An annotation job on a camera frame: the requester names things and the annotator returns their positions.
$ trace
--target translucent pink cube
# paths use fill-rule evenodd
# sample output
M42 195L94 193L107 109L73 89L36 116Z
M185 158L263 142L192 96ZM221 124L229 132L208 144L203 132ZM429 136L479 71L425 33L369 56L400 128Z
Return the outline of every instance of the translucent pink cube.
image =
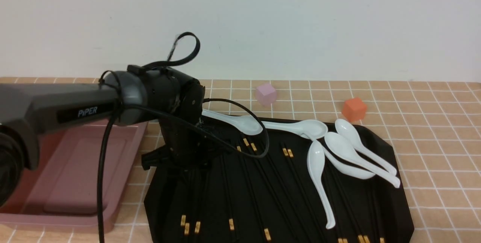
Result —
M256 99L261 105L269 106L277 99L277 91L270 83L260 85L256 88Z

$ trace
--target beige checkered surface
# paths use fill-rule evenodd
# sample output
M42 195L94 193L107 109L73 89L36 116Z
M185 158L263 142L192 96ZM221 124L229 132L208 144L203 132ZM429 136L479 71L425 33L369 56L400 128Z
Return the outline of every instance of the beige checkered surface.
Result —
M93 78L0 78L16 83L92 83ZM261 106L255 88L270 82L278 100ZM202 80L206 97L235 100L259 117L343 118L343 102L360 97L366 117L355 122L373 130L395 149L413 218L412 243L481 242L481 84L466 82ZM244 115L228 103L205 108ZM139 156L163 145L157 123L149 123ZM107 242L151 242L141 203L154 170L137 157L130 171L115 229ZM21 231L0 226L0 242L97 242L96 234Z

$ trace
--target pink tray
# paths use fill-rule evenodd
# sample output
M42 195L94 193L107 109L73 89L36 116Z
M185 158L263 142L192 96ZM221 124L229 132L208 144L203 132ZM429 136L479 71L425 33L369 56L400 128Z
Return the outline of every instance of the pink tray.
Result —
M17 229L97 232L97 169L106 121L41 139L40 165L25 170L0 208L0 223ZM105 231L111 231L147 123L110 132L103 178Z

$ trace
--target black cable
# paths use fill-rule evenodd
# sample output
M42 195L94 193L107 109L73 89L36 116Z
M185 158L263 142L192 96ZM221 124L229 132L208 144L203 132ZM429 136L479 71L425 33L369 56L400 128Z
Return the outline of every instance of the black cable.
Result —
M223 101L223 102L228 102L228 103L232 103L238 107L240 107L241 109L247 111L249 114L251 114L258 123L260 123L261 127L262 127L262 133L264 133L264 136L265 136L265 140L266 140L266 148L264 149L264 152L262 152L262 154L260 155L252 155L252 154L249 154L249 153L246 153L246 152L242 152L242 151L238 151L236 148L232 147L232 145L228 144L227 142L225 142L224 140L221 140L220 138L216 137L215 135L212 135L211 133L209 133L208 131L206 130L203 130L202 128L198 128L197 126L195 125L192 125L191 123L187 122L187 121L184 121L182 120L181 118L178 118L176 116L173 116L172 114L170 113L166 113L166 112L163 112L163 111L158 111L156 109L151 109L151 108L148 108L147 106L141 106L141 105L126 105L124 106L124 109L139 109L141 111L145 111L145 112L148 112L148 113L151 113L152 115L154 116L158 116L158 117L163 117L163 118L167 118L171 121L173 121L174 123L178 123L179 125L182 125L184 126L185 128L189 129L189 130L192 130L200 135L202 135L203 137L206 137L206 138L209 138L210 140L213 140L214 142L222 145L223 147L225 147L226 150L232 152L232 153L240 153L240 154L243 154L247 157L250 157L250 158L257 158L257 159L260 159L260 158L263 158L267 155L267 153L269 152L269 134L267 132L267 129L266 127L263 125L263 123L261 122L261 120L254 115L254 113L252 113L251 111L249 111L245 106L242 106L241 104L239 103L236 103L234 101L230 101L228 99L205 99L205 100L208 100L207 102L209 101Z
M105 242L105 232L103 230L103 167L105 166L105 155L107 152L107 143L112 130L113 124L120 117L122 109L116 109L110 117L105 131L103 133L102 145L100 149L100 157L98 158L98 172L97 172L97 220L98 220L98 240L100 243Z

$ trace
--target black tray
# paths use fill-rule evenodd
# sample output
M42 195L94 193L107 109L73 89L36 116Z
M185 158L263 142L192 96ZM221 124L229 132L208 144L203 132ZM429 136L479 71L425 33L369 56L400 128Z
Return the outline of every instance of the black tray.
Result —
M242 150L246 151L242 140L244 136L237 129L210 118L203 117L203 120L206 125L215 126L222 138L229 140L233 145L242 143ZM262 120L281 123L295 122L271 118ZM335 131L333 123L326 125L330 131ZM393 149L388 143L363 126L356 125L355 127L366 147L397 168ZM260 135L247 138L250 142L254 142L258 152L263 150ZM268 242L265 228L269 230L272 243L336 243L338 238L346 238L347 242L353 243L359 242L359 235L367 236L371 243L380 242L381 237L385 238L387 243L408 243L410 241L414 225L402 183L400 188L394 188L378 176L369 180L352 178L341 174L326 159L322 180L336 218L335 228L327 230L322 204L307 171L306 156L311 142L291 133L271 130L269 130L269 140L268 155L272 162L266 158L246 159L247 171L251 178L263 225L258 221L259 217L256 217L254 200L251 199L248 180L242 169L244 165L242 157L239 157L239 154L224 154L237 242ZM294 157L291 160L299 176L299 181L301 181L301 187L291 172L289 157L285 157L282 151L283 144L293 152ZM186 184L178 180L171 180L177 178L178 171L163 166L156 169L144 200L151 236L155 243L233 242L234 232L230 231L228 222L228 203L224 194L220 163L220 157L212 161L198 236L194 236L195 220L187 217L187 222L193 222L189 223L191 229L187 237L182 236L184 228L180 226L180 223L181 216L186 212L191 212L189 206L196 203L202 196L199 190L200 172L194 176L194 181L191 183L193 187L190 188L191 195L188 195ZM261 169L257 167L258 164L265 171L266 177L277 194L276 198L271 195L268 185L261 176ZM280 174L283 183L276 177L275 170ZM288 195L285 195L283 191L285 189L287 189ZM307 202L302 195L303 189L307 196Z

